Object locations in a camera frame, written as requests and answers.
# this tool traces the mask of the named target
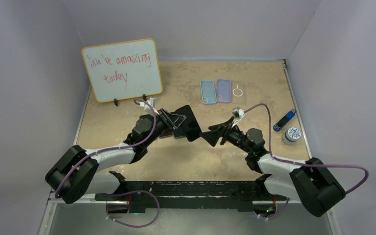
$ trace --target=white wall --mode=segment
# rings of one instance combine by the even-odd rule
[[[288,68],[312,155],[370,170],[336,206],[344,234],[376,234],[376,0],[322,0]],[[333,172],[346,188],[363,175]]]
[[[89,88],[60,0],[0,1],[0,234],[37,234]]]
[[[320,0],[64,0],[86,45],[153,38],[160,59],[289,57]]]

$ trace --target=wire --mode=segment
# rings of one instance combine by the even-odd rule
[[[355,169],[361,169],[364,171],[365,175],[364,175],[364,178],[362,178],[355,186],[353,186],[352,188],[350,188],[349,190],[345,191],[346,194],[349,194],[351,192],[353,192],[354,190],[356,190],[357,188],[359,188],[363,183],[365,183],[365,181],[367,181],[370,173],[368,172],[368,170],[366,168],[364,168],[363,166],[360,166],[360,165],[347,165],[347,164],[304,164],[304,163],[298,163],[298,162],[294,162],[294,161],[290,161],[290,160],[284,160],[284,159],[280,159],[280,158],[277,158],[274,154],[273,154],[273,151],[272,151],[272,117],[270,115],[270,109],[269,107],[265,104],[265,103],[259,103],[259,104],[256,104],[254,106],[252,106],[251,108],[247,109],[244,111],[244,113],[247,113],[248,111],[254,109],[255,107],[258,107],[258,106],[261,106],[263,105],[266,110],[267,110],[267,114],[269,115],[269,152],[270,152],[270,155],[272,156],[272,158],[278,162],[282,162],[282,163],[288,163],[288,164],[295,164],[295,165],[300,165],[300,166],[304,166],[304,167],[311,167],[311,168],[355,168]],[[283,206],[283,208],[281,209],[281,211],[279,213],[277,213],[276,215],[270,217],[270,218],[266,218],[266,219],[273,219],[273,218],[276,218],[277,216],[279,216],[283,210],[286,208],[287,204],[288,204],[288,201],[289,201],[289,198],[286,200],[286,203],[285,205]]]
[[[88,154],[86,156],[84,156],[81,160],[79,160],[71,169],[70,171],[67,173],[67,175],[64,177],[64,179],[61,181],[60,185],[58,186],[57,190],[55,191],[55,198],[60,198],[60,191],[61,191],[61,188],[63,187],[63,185],[66,183],[67,179],[73,174],[73,172],[81,165],[83,164],[83,162],[85,162],[88,158],[96,155],[96,154],[99,154],[99,153],[104,153],[104,152],[108,152],[108,151],[113,151],[113,150],[121,150],[121,149],[126,149],[126,148],[133,148],[133,147],[136,147],[138,145],[141,145],[143,144],[144,142],[146,142],[153,134],[153,132],[155,131],[155,126],[156,126],[156,112],[154,110],[154,108],[146,101],[144,100],[141,100],[141,99],[135,99],[133,100],[133,102],[137,105],[139,105],[139,103],[137,103],[137,101],[140,102],[143,102],[145,103],[145,105],[147,105],[151,111],[152,111],[152,114],[153,114],[153,125],[152,125],[152,130],[149,132],[149,135],[141,140],[140,142],[138,143],[134,143],[134,144],[131,144],[131,145],[128,145],[128,146],[122,146],[122,147],[110,147],[110,148],[104,148],[104,149],[101,149],[99,151],[96,151],[96,152],[93,152],[91,154]]]
[[[146,194],[149,194],[151,197],[153,197],[153,199],[155,200],[156,202],[156,205],[158,206],[158,211],[156,212],[156,215],[155,217],[147,224],[143,224],[143,225],[132,225],[132,224],[127,224],[127,223],[124,223],[124,222],[121,222],[121,221],[118,221],[116,220],[115,218],[111,217],[109,215],[109,210],[108,210],[108,205],[106,205],[106,214],[107,214],[107,217],[106,219],[110,219],[112,220],[113,222],[116,222],[118,224],[121,224],[121,225],[124,225],[124,226],[127,226],[127,227],[131,227],[131,228],[143,228],[143,227],[147,227],[151,224],[153,224],[153,222],[155,222],[155,220],[158,218],[159,216],[159,211],[160,211],[160,207],[159,207],[159,201],[158,199],[155,197],[155,195],[153,195],[151,192],[148,192],[148,191],[145,191],[145,190],[136,190],[136,191],[131,191],[131,192],[127,192],[127,193],[122,193],[122,194],[104,194],[104,195],[107,195],[107,196],[112,196],[112,197],[122,197],[122,196],[126,196],[126,195],[130,195],[132,193],[146,193]]]

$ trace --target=gray floor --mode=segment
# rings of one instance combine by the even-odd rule
[[[124,214],[121,221],[140,225],[155,216]],[[317,218],[301,204],[289,204],[283,215],[257,219],[252,212],[236,210],[163,209],[158,220],[146,228],[128,228],[106,220],[104,204],[58,204],[51,226],[52,235],[331,235],[326,215]]]

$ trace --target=blue marker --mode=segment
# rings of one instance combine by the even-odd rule
[[[280,131],[296,114],[296,110],[292,109],[284,117],[273,126],[273,130]]]

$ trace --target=wooden table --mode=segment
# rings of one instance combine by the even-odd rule
[[[153,96],[157,99],[156,107],[172,112],[189,104],[203,131],[210,125],[227,121],[232,116],[231,110],[238,106],[246,110],[257,103],[266,103],[272,114],[272,125],[294,108],[281,62],[161,62],[160,70],[164,91]],[[213,80],[216,84],[217,79],[244,84],[244,95],[233,97],[231,103],[204,105],[200,81]],[[112,102],[98,103],[91,94],[77,144],[91,149],[119,144],[143,114],[143,108],[133,100],[122,100],[116,107]],[[303,138],[292,146],[281,140],[282,133],[292,126],[300,128],[296,117],[282,132],[272,132],[273,152],[307,160]],[[239,127],[244,132],[253,127],[262,130],[268,149],[268,115],[264,107],[248,112]],[[185,138],[170,137],[154,141],[140,161],[109,170],[122,173],[129,181],[255,180],[260,174],[248,168],[245,156],[246,153],[230,143],[212,148],[201,138],[188,142]]]

